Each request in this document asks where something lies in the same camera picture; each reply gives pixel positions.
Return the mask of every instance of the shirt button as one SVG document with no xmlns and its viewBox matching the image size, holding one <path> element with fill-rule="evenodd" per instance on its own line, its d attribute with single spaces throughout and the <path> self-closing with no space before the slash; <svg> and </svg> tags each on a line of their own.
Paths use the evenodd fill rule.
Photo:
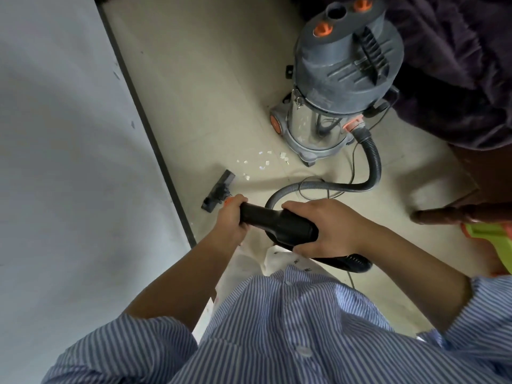
<svg viewBox="0 0 512 384">
<path fill-rule="evenodd" d="M 298 345 L 295 350 L 303 357 L 311 357 L 313 355 L 313 351 L 310 348 L 306 348 L 302 345 Z"/>
</svg>

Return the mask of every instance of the vacuum cleaner lid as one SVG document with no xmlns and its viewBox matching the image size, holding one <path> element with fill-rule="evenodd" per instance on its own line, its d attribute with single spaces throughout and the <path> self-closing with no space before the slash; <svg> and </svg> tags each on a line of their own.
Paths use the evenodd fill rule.
<svg viewBox="0 0 512 384">
<path fill-rule="evenodd" d="M 391 87 L 403 43 L 385 11 L 383 0 L 334 2 L 305 25 L 295 45 L 293 82 L 312 109 L 360 113 Z"/>
</svg>

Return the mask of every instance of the purple fabric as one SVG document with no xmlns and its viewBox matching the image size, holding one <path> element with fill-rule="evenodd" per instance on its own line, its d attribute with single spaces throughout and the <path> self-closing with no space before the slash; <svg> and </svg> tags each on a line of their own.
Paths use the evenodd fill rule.
<svg viewBox="0 0 512 384">
<path fill-rule="evenodd" d="M 323 6 L 332 1 L 322 0 Z M 466 148 L 512 143 L 512 0 L 386 1 L 411 66 L 396 82 L 406 90 L 395 107 L 398 115 Z M 411 79 L 421 74 L 425 78 Z M 450 102 L 443 94 L 429 96 L 423 83 L 455 96 Z M 451 113 L 449 104 L 459 107 Z"/>
</svg>

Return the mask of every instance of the hand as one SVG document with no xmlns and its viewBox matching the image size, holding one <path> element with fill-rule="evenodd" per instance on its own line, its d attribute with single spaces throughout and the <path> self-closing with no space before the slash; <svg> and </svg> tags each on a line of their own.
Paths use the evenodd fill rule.
<svg viewBox="0 0 512 384">
<path fill-rule="evenodd" d="M 247 201 L 241 194 L 229 197 L 219 210 L 217 223 L 211 232 L 224 242 L 240 245 L 249 231 L 249 225 L 240 223 L 240 205 Z"/>
<path fill-rule="evenodd" d="M 297 245 L 293 251 L 306 258 L 335 258 L 352 253 L 364 255 L 365 244 L 378 226 L 334 199 L 310 202 L 287 201 L 282 207 L 298 214 L 318 228 L 318 239 Z"/>
</svg>

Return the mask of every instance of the blue and white striped shirt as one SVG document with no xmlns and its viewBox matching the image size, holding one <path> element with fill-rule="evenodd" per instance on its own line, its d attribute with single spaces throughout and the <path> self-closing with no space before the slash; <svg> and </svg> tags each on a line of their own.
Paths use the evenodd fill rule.
<svg viewBox="0 0 512 384">
<path fill-rule="evenodd" d="M 199 346 L 173 318 L 118 319 L 64 354 L 45 384 L 510 383 L 512 277 L 476 278 L 444 336 L 393 332 L 367 297 L 288 266 L 247 279 Z"/>
</svg>

